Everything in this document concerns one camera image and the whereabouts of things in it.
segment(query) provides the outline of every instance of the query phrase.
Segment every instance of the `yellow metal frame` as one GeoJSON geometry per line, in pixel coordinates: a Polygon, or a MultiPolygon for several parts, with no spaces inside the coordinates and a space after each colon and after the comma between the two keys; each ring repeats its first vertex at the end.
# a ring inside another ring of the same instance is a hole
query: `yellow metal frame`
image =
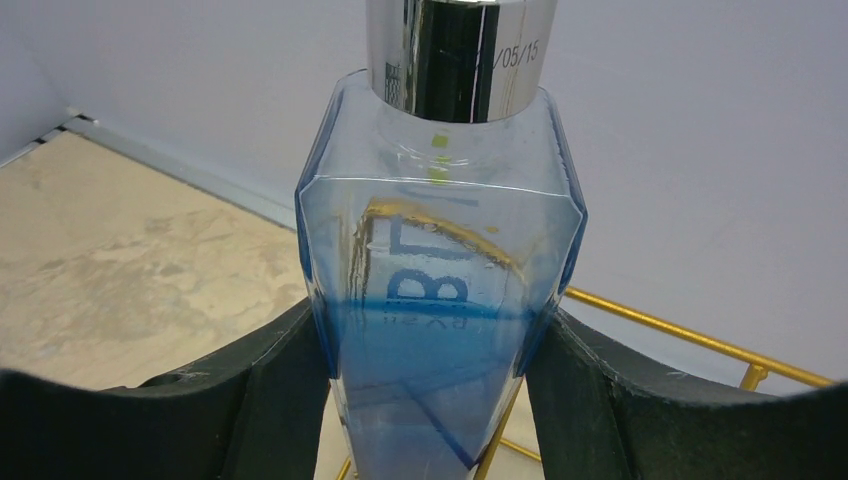
{"type": "MultiPolygon", "coordinates": [[[[833,380],[825,378],[821,375],[808,372],[807,370],[789,365],[787,363],[783,363],[765,355],[760,355],[750,350],[746,350],[742,347],[737,347],[736,345],[723,342],[717,338],[710,337],[709,335],[704,335],[703,333],[690,330],[686,327],[671,323],[659,317],[655,317],[653,315],[627,307],[620,303],[613,302],[612,300],[593,295],[578,288],[568,287],[565,291],[565,295],[580,303],[590,305],[605,312],[609,312],[613,315],[626,318],[641,325],[645,325],[646,327],[653,328],[654,330],[659,330],[660,332],[667,333],[669,335],[683,339],[687,342],[699,345],[704,348],[708,348],[722,355],[732,357],[747,363],[748,369],[745,371],[745,376],[742,378],[742,382],[739,384],[739,388],[745,390],[756,390],[760,382],[765,380],[766,377],[768,377],[769,373],[776,373],[778,375],[784,376],[786,378],[791,378],[792,380],[796,380],[798,382],[816,388],[826,387],[834,383],[833,380]]],[[[474,476],[475,480],[482,480],[486,478],[486,475],[489,472],[489,468],[492,465],[492,461],[495,458],[495,453],[497,452],[498,445],[503,445],[504,447],[507,447],[510,450],[520,453],[521,455],[524,455],[525,457],[533,459],[537,462],[542,461],[541,455],[539,455],[537,452],[534,452],[528,448],[522,447],[521,445],[511,442],[506,438],[503,438],[503,431],[506,427],[507,421],[509,420],[510,413],[512,412],[512,407],[515,404],[515,399],[517,396],[518,389],[516,389],[515,395],[512,397],[512,400],[510,401],[509,406],[507,407],[507,410],[504,413],[501,423],[495,430],[494,437],[492,438],[492,442],[490,444],[491,446],[483,457],[483,461],[480,463],[480,467],[477,469],[477,473],[474,476]]],[[[351,460],[350,457],[348,457],[342,465],[342,469],[339,472],[338,477],[336,477],[336,480],[344,480],[350,469],[351,460]]]]}

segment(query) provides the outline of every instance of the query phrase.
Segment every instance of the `metallic cap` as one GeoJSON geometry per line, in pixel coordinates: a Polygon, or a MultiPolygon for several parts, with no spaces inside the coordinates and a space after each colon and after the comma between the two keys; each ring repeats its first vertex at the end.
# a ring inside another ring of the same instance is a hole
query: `metallic cap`
{"type": "Polygon", "coordinates": [[[367,0],[371,88],[428,120],[483,123],[536,97],[557,0],[367,0]]]}

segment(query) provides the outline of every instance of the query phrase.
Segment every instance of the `white wall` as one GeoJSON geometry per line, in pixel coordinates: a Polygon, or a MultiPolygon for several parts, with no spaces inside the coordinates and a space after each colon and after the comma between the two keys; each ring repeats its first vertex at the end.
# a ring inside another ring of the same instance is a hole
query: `white wall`
{"type": "MultiPolygon", "coordinates": [[[[334,81],[364,65],[363,10],[6,0],[0,16],[75,107],[290,207],[334,81]]],[[[846,19],[844,0],[561,1],[543,82],[591,215],[574,284],[848,377],[846,19]]],[[[572,309],[678,368],[743,373],[572,309]]]]}
{"type": "Polygon", "coordinates": [[[65,102],[0,13],[0,165],[61,124],[65,102]]]}

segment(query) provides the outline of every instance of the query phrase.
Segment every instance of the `chrome cap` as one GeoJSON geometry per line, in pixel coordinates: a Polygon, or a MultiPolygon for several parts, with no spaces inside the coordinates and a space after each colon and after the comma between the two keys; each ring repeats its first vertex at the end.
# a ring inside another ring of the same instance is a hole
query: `chrome cap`
{"type": "Polygon", "coordinates": [[[371,88],[428,120],[483,123],[536,96],[557,0],[367,0],[371,88]]]}

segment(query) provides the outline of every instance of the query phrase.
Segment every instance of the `marble surface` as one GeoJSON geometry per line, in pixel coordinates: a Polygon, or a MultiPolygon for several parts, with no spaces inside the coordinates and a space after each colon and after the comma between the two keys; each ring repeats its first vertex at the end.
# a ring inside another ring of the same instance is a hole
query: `marble surface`
{"type": "MultiPolygon", "coordinates": [[[[292,231],[71,133],[0,169],[0,225],[0,366],[78,387],[136,386],[306,293],[292,231]]],[[[507,436],[538,448],[524,392],[507,436]]],[[[346,454],[330,401],[315,478],[346,454]]],[[[489,475],[539,478],[504,448],[489,475]]]]}

